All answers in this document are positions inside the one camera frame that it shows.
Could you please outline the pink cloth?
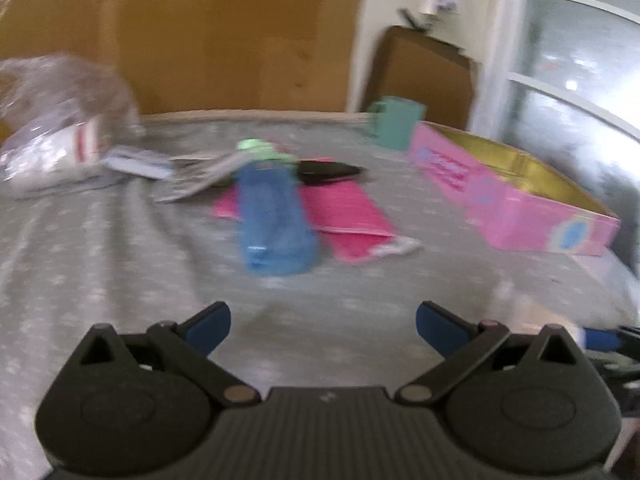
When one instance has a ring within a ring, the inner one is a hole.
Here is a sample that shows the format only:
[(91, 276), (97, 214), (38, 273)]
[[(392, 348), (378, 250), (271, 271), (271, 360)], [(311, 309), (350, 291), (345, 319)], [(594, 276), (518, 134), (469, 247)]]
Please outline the pink cloth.
[[(296, 162), (289, 164), (296, 177)], [(240, 215), (236, 176), (213, 206), (213, 215), (234, 219)], [(337, 260), (348, 264), (369, 262), (389, 255), (402, 255), (420, 247), (417, 240), (400, 236), (384, 212), (370, 199), (355, 180), (343, 180), (324, 185), (304, 185), (296, 177), (299, 195), (307, 218), (316, 231), (321, 248), (328, 246)]]

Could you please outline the green soft cloth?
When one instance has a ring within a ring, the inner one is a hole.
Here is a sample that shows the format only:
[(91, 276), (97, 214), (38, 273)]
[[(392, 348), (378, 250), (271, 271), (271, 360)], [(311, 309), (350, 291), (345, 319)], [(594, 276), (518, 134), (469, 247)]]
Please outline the green soft cloth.
[(246, 139), (236, 144), (239, 151), (247, 152), (254, 160), (276, 160), (284, 164), (295, 164), (297, 158), (286, 151), (281, 151), (276, 144), (260, 139)]

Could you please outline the grey floral tablecloth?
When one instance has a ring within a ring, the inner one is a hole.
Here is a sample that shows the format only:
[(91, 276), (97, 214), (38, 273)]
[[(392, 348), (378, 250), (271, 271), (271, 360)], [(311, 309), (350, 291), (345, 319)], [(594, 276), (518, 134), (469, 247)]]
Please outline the grey floral tablecloth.
[(500, 286), (512, 286), (580, 324), (638, 318), (639, 284), (614, 255), (503, 252), (406, 156), (357, 127), (200, 122), (157, 125), (151, 150), (233, 148), (261, 136), (310, 158), (363, 167), (364, 188), (415, 252), (350, 266), (325, 252), (314, 270), (261, 278), (245, 270), (231, 221), (212, 214), (215, 193), (175, 204), (153, 200), (150, 181), (1, 202), (1, 474), (48, 470), (34, 431), (37, 406), (96, 323), (140, 333), (182, 321), (214, 301), (232, 311), (215, 362), (267, 391), (274, 386), (395, 389), (437, 362), (414, 328), (432, 300), (475, 321)]

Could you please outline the pink macaron tin box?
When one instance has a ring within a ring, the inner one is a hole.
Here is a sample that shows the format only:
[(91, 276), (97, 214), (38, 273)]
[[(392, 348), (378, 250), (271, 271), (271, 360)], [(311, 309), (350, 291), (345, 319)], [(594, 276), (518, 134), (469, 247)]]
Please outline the pink macaron tin box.
[(600, 256), (620, 228), (610, 208), (513, 146), (418, 122), (408, 156), (495, 248)]

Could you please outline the teal plastic mug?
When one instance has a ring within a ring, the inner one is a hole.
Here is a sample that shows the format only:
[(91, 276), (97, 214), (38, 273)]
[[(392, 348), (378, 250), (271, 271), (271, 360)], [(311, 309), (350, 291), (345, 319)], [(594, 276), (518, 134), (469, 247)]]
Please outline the teal plastic mug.
[(413, 100), (384, 96), (368, 108), (368, 133), (373, 142), (390, 150), (408, 150), (413, 130), (427, 111), (427, 107)]

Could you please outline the white paper cup stack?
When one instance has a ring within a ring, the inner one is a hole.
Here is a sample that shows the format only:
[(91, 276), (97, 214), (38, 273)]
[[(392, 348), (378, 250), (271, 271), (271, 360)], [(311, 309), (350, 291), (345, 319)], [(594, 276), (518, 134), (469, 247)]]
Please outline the white paper cup stack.
[(101, 117), (47, 133), (11, 148), (4, 180), (16, 194), (35, 193), (102, 177), (112, 129)]

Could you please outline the clear plastic bag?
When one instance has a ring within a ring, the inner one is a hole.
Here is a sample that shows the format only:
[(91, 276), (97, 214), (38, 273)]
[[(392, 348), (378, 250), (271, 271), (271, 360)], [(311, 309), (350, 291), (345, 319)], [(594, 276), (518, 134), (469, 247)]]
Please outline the clear plastic bag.
[(1, 62), (1, 121), (11, 131), (1, 142), (1, 193), (22, 200), (47, 194), (105, 188), (119, 179), (106, 168), (86, 182), (16, 194), (4, 180), (4, 163), (11, 148), (41, 133), (101, 117), (112, 129), (112, 145), (144, 135), (139, 107), (129, 84), (111, 67), (71, 54), (35, 58), (6, 58)]

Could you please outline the frosted glass door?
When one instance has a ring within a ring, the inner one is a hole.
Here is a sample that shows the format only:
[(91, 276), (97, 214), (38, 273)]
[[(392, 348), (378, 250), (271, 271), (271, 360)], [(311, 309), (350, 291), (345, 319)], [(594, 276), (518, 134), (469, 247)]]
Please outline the frosted glass door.
[(639, 0), (497, 0), (469, 127), (609, 206), (639, 271)]

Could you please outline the brown wooden chair back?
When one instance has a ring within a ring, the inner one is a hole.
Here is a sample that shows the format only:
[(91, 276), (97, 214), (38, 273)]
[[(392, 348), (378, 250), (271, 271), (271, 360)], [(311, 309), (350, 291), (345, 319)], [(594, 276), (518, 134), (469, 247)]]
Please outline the brown wooden chair back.
[(458, 48), (390, 26), (375, 47), (360, 110), (384, 96), (397, 96), (425, 105), (429, 122), (463, 129), (474, 99), (473, 75), (471, 60)]

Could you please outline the wood-pattern cardboard panel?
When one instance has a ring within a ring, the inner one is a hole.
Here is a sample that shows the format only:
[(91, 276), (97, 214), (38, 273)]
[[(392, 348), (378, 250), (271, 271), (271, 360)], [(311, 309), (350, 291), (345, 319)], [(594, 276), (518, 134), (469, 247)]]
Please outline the wood-pattern cardboard panel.
[(144, 114), (347, 102), (360, 0), (1, 0), (1, 53), (113, 66)]

